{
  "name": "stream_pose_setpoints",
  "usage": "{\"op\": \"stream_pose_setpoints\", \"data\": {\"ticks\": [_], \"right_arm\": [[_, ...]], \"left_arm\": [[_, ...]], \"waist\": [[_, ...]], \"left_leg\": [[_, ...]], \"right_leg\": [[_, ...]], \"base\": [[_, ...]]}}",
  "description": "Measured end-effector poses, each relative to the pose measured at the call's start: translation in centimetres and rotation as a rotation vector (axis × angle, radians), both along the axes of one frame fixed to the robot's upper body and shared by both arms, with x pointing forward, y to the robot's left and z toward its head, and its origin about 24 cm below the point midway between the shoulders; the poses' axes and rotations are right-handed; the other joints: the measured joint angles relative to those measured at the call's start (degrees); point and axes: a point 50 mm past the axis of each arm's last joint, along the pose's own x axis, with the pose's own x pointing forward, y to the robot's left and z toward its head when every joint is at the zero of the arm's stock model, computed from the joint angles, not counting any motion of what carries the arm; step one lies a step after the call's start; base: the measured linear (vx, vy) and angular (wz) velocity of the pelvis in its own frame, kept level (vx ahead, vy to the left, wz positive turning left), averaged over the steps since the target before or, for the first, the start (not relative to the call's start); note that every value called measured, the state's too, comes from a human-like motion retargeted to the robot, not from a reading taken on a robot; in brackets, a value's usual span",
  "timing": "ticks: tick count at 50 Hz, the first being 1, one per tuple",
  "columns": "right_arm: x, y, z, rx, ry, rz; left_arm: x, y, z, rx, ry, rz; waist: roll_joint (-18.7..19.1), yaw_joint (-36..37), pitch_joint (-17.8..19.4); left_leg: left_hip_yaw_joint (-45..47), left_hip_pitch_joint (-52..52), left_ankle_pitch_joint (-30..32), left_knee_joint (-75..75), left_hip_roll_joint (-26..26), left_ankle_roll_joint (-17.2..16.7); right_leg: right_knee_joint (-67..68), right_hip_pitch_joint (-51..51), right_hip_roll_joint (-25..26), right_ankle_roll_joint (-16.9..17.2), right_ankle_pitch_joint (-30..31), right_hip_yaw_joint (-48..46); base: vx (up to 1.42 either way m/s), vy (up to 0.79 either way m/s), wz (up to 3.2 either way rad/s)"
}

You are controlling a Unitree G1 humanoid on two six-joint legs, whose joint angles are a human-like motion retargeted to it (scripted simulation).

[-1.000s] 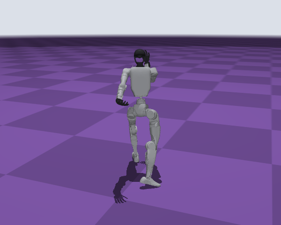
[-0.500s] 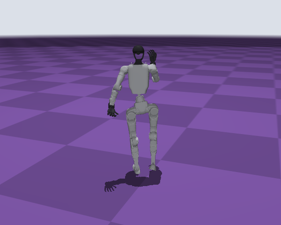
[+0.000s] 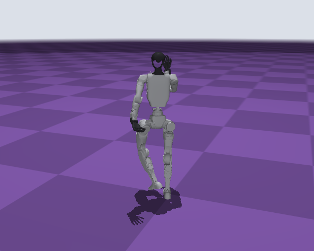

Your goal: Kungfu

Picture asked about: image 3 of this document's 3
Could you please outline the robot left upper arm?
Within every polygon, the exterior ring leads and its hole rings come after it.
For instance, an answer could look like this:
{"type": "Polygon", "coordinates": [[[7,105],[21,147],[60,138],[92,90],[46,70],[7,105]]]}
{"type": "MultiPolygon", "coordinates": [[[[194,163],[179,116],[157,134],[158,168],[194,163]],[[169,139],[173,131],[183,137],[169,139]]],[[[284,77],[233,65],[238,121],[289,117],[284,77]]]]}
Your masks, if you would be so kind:
{"type": "Polygon", "coordinates": [[[140,75],[138,80],[137,80],[136,96],[135,96],[135,100],[134,100],[134,102],[136,102],[136,103],[140,104],[142,102],[143,97],[141,95],[143,92],[144,84],[147,82],[147,77],[148,77],[147,74],[140,75]]]}

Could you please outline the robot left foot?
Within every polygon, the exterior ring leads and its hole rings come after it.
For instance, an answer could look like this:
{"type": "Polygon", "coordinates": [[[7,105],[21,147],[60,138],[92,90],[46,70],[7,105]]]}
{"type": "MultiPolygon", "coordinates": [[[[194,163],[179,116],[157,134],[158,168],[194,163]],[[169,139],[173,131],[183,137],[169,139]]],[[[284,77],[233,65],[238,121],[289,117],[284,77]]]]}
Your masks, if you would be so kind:
{"type": "Polygon", "coordinates": [[[153,189],[160,189],[163,187],[160,182],[155,182],[155,183],[156,183],[155,185],[152,184],[148,189],[153,190],[153,189]]]}

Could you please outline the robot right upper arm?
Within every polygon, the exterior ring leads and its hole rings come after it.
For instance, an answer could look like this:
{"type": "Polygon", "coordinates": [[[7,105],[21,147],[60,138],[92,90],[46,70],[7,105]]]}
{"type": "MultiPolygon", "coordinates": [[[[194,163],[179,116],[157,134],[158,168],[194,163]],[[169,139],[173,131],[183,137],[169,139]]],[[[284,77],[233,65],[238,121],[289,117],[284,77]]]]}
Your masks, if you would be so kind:
{"type": "Polygon", "coordinates": [[[176,92],[178,86],[178,79],[176,74],[170,74],[171,85],[170,85],[170,92],[176,92]]]}

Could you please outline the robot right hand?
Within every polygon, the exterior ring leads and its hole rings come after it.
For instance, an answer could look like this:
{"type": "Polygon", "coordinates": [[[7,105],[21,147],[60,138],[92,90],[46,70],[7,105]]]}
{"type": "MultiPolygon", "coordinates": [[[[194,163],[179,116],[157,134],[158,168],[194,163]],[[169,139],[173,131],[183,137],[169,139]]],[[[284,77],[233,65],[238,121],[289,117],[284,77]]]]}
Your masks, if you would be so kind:
{"type": "MultiPolygon", "coordinates": [[[[164,56],[165,56],[165,55],[164,55],[164,56]]],[[[170,67],[171,67],[171,62],[172,62],[172,60],[171,60],[171,58],[169,59],[168,55],[166,55],[165,58],[166,58],[166,60],[164,60],[164,62],[163,62],[163,66],[164,66],[164,68],[165,68],[164,72],[165,72],[165,71],[169,71],[169,74],[171,74],[171,69],[170,69],[170,67]]]]}

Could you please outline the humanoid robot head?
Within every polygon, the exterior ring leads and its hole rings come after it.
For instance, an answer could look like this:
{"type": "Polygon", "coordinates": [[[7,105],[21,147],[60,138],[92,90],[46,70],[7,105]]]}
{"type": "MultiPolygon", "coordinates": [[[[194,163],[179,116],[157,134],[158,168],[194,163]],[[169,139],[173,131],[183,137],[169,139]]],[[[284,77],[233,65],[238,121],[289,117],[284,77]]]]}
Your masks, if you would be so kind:
{"type": "Polygon", "coordinates": [[[155,52],[152,57],[151,57],[151,60],[152,60],[152,65],[153,67],[155,68],[155,71],[154,75],[164,75],[164,73],[162,72],[162,65],[163,65],[163,62],[165,60],[165,56],[162,52],[155,52]],[[154,64],[153,64],[153,61],[156,60],[156,62],[160,63],[162,61],[162,64],[160,67],[155,67],[154,64]]]}

